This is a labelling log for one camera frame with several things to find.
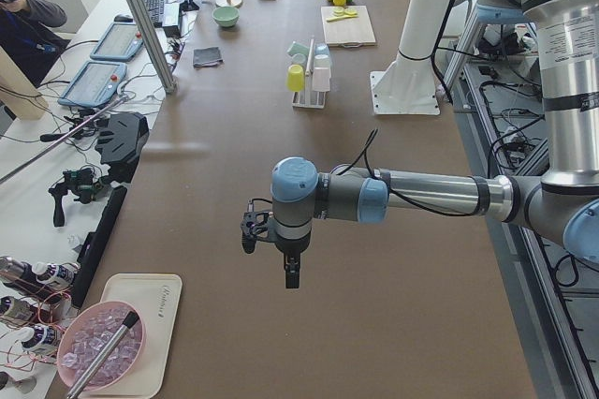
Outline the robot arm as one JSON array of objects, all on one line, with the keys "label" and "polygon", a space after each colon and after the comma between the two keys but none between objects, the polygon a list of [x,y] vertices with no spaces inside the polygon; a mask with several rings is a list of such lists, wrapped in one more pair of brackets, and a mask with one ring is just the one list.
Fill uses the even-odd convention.
[{"label": "robot arm", "polygon": [[[247,18],[257,34],[247,48],[241,74],[248,80],[239,98],[243,105],[232,131],[229,159],[229,210],[236,213],[245,198],[262,195],[272,166],[301,155],[322,170],[348,162],[372,128],[379,136],[371,149],[377,167],[467,174],[466,155],[449,106],[435,115],[376,115],[369,76],[385,65],[398,34],[409,23],[409,11],[423,6],[442,14],[446,0],[359,0],[368,7],[378,42],[359,50],[333,53],[333,90],[322,111],[296,111],[283,87],[283,46],[320,28],[324,0],[256,0]],[[380,225],[345,224],[335,220],[315,225],[313,246],[304,260],[304,289],[357,281],[370,285],[377,275],[391,286],[407,280],[446,276],[445,266],[466,262],[472,277],[494,273],[488,240],[476,218],[404,210]]]}]

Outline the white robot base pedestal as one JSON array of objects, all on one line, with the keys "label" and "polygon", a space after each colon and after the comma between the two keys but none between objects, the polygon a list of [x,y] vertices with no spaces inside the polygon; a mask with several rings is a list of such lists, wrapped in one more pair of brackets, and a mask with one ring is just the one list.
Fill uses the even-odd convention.
[{"label": "white robot base pedestal", "polygon": [[373,71],[371,93],[377,115],[437,115],[432,61],[452,0],[410,0],[396,59]]}]

